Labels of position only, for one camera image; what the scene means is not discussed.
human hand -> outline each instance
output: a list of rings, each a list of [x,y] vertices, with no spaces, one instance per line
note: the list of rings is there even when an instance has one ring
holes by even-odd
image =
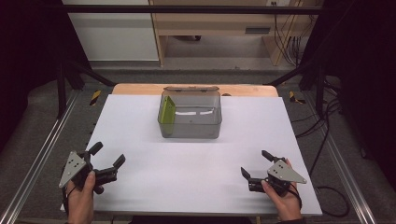
[[[85,180],[82,190],[75,189],[73,181],[69,181],[66,192],[69,201],[70,224],[89,224],[93,220],[93,187],[95,186],[95,172],[91,171]]]
[[[291,167],[289,160],[286,160],[286,164]],[[295,182],[291,182],[291,184],[292,186],[290,186],[289,190],[298,193],[297,184]],[[303,218],[300,212],[300,202],[295,195],[287,192],[285,196],[280,197],[265,180],[262,181],[262,187],[264,188],[265,193],[268,195],[268,197],[275,204],[279,219],[281,221],[289,221]]]

black cable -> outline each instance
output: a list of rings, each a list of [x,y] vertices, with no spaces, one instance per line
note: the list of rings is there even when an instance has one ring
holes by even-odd
[[[331,110],[331,109],[332,109],[334,106],[336,106],[336,105],[332,105],[332,106],[329,108],[329,111],[326,111],[326,113],[327,113],[329,116],[330,116],[332,113],[334,113],[335,111],[337,111],[337,110],[339,109],[339,108],[336,108],[336,109],[334,109],[334,110]],[[295,137],[296,137],[296,138],[305,137],[305,136],[308,136],[309,134],[315,132],[315,131],[318,130],[321,126],[324,125],[324,122],[323,122],[322,124],[320,124],[319,127],[316,127],[321,121],[325,121],[325,120],[324,120],[324,119],[318,119],[317,122],[316,122],[315,124],[313,124],[308,130],[304,131],[303,133],[296,134]]]
[[[335,105],[332,105],[332,103],[335,102],[335,101],[337,101],[337,99],[333,99],[333,100],[331,100],[331,101],[327,104],[326,111],[325,111],[325,113],[324,113],[324,114],[325,114],[325,121],[326,121],[326,125],[327,125],[327,130],[326,130],[326,133],[324,134],[323,140],[322,140],[322,142],[321,142],[321,144],[320,144],[320,147],[319,147],[319,151],[318,151],[318,153],[317,153],[317,156],[316,156],[315,159],[314,159],[314,163],[312,164],[312,167],[311,167],[311,169],[309,170],[309,176],[311,176],[311,175],[312,175],[312,172],[314,171],[314,168],[315,168],[315,166],[316,166],[316,164],[317,164],[317,162],[318,162],[318,158],[319,158],[319,156],[320,156],[320,154],[321,154],[321,151],[322,151],[323,148],[324,148],[324,144],[326,143],[327,136],[329,135],[329,131],[330,131],[329,111],[330,111],[330,109],[331,109],[333,106],[339,105],[339,103],[337,103],[337,104],[335,104]]]
[[[321,208],[321,210],[322,210],[322,212],[323,212],[324,214],[329,215],[329,216],[332,216],[332,217],[346,217],[346,216],[349,214],[349,211],[350,211],[349,202],[347,201],[347,197],[346,197],[343,193],[341,193],[341,192],[338,191],[337,189],[334,189],[334,188],[331,188],[331,187],[328,187],[328,186],[319,186],[319,187],[316,187],[316,189],[330,189],[330,190],[333,190],[333,191],[335,191],[338,195],[340,195],[341,198],[342,198],[342,199],[344,200],[344,202],[346,203],[346,211],[345,211],[344,213],[341,213],[341,214],[334,214],[334,213],[330,213],[330,212],[324,210],[323,208]]]
[[[311,130],[313,130],[322,121],[323,121],[322,119],[318,119],[318,121],[315,122],[315,124],[312,125],[308,130],[304,131],[303,133],[296,134],[295,135],[296,138],[299,138],[299,137],[302,137],[302,136],[306,136],[307,133],[311,132]]]
[[[322,151],[323,148],[324,148],[324,144],[326,143],[327,136],[329,135],[329,132],[330,132],[330,120],[329,120],[330,111],[331,111],[331,108],[332,108],[332,107],[334,107],[334,106],[336,106],[336,105],[339,105],[338,102],[337,102],[336,104],[332,105],[332,103],[334,103],[335,101],[337,101],[337,99],[333,99],[333,100],[331,100],[331,101],[327,104],[327,108],[326,108],[326,111],[325,111],[325,120],[326,120],[327,130],[326,130],[326,133],[325,133],[325,135],[324,135],[324,137],[323,137],[323,141],[322,141],[321,144],[320,144],[320,148],[319,148],[319,151],[318,151],[318,153],[317,153],[317,156],[316,156],[315,159],[314,159],[314,163],[313,163],[313,165],[312,165],[312,167],[311,167],[311,169],[310,169],[310,171],[309,171],[309,176],[312,176],[312,173],[313,173],[313,171],[314,171],[314,168],[315,168],[315,166],[316,166],[316,164],[317,164],[317,162],[318,162],[318,158],[319,158],[319,156],[320,156],[320,154],[321,154],[321,151]],[[346,211],[345,211],[344,213],[342,213],[342,214],[333,214],[333,213],[330,213],[330,212],[326,211],[325,209],[321,208],[321,210],[322,210],[322,212],[323,212],[324,214],[329,215],[329,216],[332,216],[332,217],[345,217],[345,216],[347,216],[347,215],[349,214],[350,206],[349,206],[349,203],[348,203],[348,201],[347,201],[347,198],[346,198],[346,196],[345,196],[344,194],[342,194],[342,193],[341,193],[340,191],[338,191],[337,189],[334,189],[334,188],[331,188],[331,187],[327,187],[327,186],[320,186],[320,187],[317,187],[317,189],[330,189],[330,190],[333,190],[333,191],[335,191],[336,193],[338,193],[338,194],[342,197],[342,199],[344,200],[344,202],[346,203]]]
[[[292,62],[290,62],[289,58],[287,57],[287,55],[285,54],[285,52],[284,52],[284,50],[283,50],[283,49],[285,48],[285,44],[284,44],[284,42],[283,42],[282,39],[281,39],[281,36],[280,36],[279,31],[277,30],[277,19],[276,19],[276,14],[274,15],[274,19],[275,19],[275,31],[274,31],[275,43],[276,43],[277,47],[279,48],[280,52],[282,53],[283,57],[286,59],[286,62],[288,62],[288,63],[291,64],[291,65],[294,65]],[[281,48],[281,47],[279,46],[279,44],[277,43],[276,33],[277,33],[277,35],[279,36],[280,43],[282,44],[282,47],[283,47],[283,48]]]
[[[315,115],[316,115],[316,114],[310,115],[310,116],[308,116],[308,117],[306,117],[306,118],[304,118],[304,119],[295,119],[295,120],[292,120],[290,123],[299,122],[299,121],[304,121],[304,120],[307,120],[307,119],[309,119],[309,118],[311,118],[311,117],[314,117]]]
[[[290,189],[285,188],[285,186],[283,186],[283,185],[277,184],[276,182],[271,182],[270,185],[276,185],[277,187],[282,188],[282,189],[286,190],[287,192],[291,193],[292,195],[294,195],[297,198],[297,200],[298,200],[298,204],[300,205],[300,209],[303,208],[303,200],[301,199],[300,193],[298,192],[297,188],[294,187],[294,185],[290,184],[291,186],[294,187],[295,192],[290,190]]]

wall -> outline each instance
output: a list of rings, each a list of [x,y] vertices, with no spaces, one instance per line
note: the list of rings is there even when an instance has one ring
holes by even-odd
[[[145,0],[63,0],[65,5],[148,5]],[[158,61],[149,14],[69,13],[90,61]]]

gray plastic bin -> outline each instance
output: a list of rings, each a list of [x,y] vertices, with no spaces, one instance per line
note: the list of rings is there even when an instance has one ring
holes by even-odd
[[[158,122],[164,138],[218,138],[221,104],[218,87],[164,88]]]

wire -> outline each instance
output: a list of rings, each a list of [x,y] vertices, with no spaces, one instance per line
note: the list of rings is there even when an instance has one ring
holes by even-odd
[[[293,122],[299,122],[299,121],[303,121],[303,120],[307,120],[307,119],[309,119],[309,118],[311,118],[311,117],[314,117],[316,114],[313,114],[313,115],[310,115],[310,116],[308,116],[308,117],[306,117],[306,118],[304,118],[304,119],[296,119],[296,120],[292,120],[290,123],[293,123]]]
[[[330,114],[333,112],[333,111],[331,111],[331,108],[334,107],[334,106],[339,105],[339,102],[336,102],[336,101],[338,101],[337,98],[331,100],[331,101],[327,104],[326,111],[325,111],[325,121],[326,121],[326,125],[327,125],[327,130],[326,130],[326,133],[325,133],[325,135],[324,135],[324,138],[323,138],[323,140],[322,140],[322,142],[321,142],[321,144],[320,144],[319,151],[318,151],[318,153],[317,153],[317,155],[316,155],[316,157],[315,157],[315,159],[314,159],[314,163],[313,163],[313,165],[311,166],[311,169],[309,170],[309,176],[312,176],[312,173],[313,173],[313,171],[314,171],[314,169],[315,169],[315,166],[316,166],[316,164],[317,164],[317,162],[318,162],[318,158],[319,158],[319,156],[320,156],[320,154],[321,154],[321,151],[322,151],[323,148],[324,148],[324,144],[326,143],[327,136],[329,135],[329,132],[330,132],[330,120],[329,120],[329,116],[330,116]],[[332,217],[345,217],[345,216],[347,216],[347,215],[349,214],[350,206],[349,206],[349,203],[348,203],[348,201],[347,201],[346,196],[345,196],[343,193],[341,193],[341,192],[338,191],[337,189],[334,189],[334,188],[331,188],[331,187],[328,187],[328,186],[320,186],[320,187],[317,187],[317,189],[330,189],[330,190],[335,191],[337,194],[339,194],[339,195],[342,197],[342,199],[344,200],[344,202],[345,202],[345,204],[346,204],[346,211],[345,211],[344,213],[342,213],[342,214],[333,214],[333,213],[331,213],[331,212],[329,212],[329,211],[326,211],[325,209],[323,209],[323,208],[320,207],[321,210],[322,210],[322,212],[323,212],[324,214],[329,215],[329,216],[332,216]]]
[[[277,17],[277,15],[275,14],[275,15],[274,15],[274,19],[275,19],[275,31],[274,31],[275,43],[276,43],[277,47],[279,48],[280,52],[282,53],[283,57],[286,59],[286,62],[288,62],[288,63],[291,64],[291,65],[294,65],[293,62],[289,61],[287,55],[286,55],[285,52],[284,52],[285,44],[284,44],[284,42],[282,41],[281,36],[280,36],[280,33],[279,33],[278,29],[277,29],[277,19],[276,19],[276,17]],[[277,43],[276,34],[279,36],[280,43],[282,44],[282,48],[281,48],[281,47],[279,46],[279,44]]]
[[[341,213],[341,214],[334,214],[334,213],[330,213],[330,212],[326,211],[325,209],[321,208],[321,210],[322,210],[322,212],[323,212],[324,214],[329,215],[329,216],[332,216],[332,217],[346,217],[346,216],[349,214],[350,206],[349,206],[349,203],[348,203],[348,201],[347,201],[347,197],[346,197],[343,193],[341,193],[341,192],[338,191],[337,189],[334,189],[334,188],[331,188],[331,187],[328,187],[328,186],[319,186],[319,187],[316,187],[316,189],[330,189],[330,190],[332,190],[332,191],[335,191],[338,195],[341,196],[341,198],[343,199],[343,201],[346,203],[346,211],[345,211],[344,213]]]
[[[339,105],[339,103],[336,103],[335,105],[332,105],[332,103],[335,102],[335,101],[337,101],[337,99],[333,99],[332,101],[330,101],[327,104],[326,111],[325,111],[325,121],[326,121],[326,125],[327,125],[327,130],[326,130],[326,133],[325,133],[325,135],[323,137],[323,140],[322,140],[322,142],[320,144],[320,148],[319,148],[319,151],[317,153],[317,156],[314,159],[314,163],[312,164],[311,169],[309,170],[309,176],[311,176],[313,171],[314,171],[314,168],[315,168],[315,166],[316,166],[316,164],[318,162],[318,157],[320,156],[320,153],[323,150],[324,144],[326,143],[327,136],[329,135],[329,131],[330,131],[329,111],[330,111],[330,109],[333,106]]]

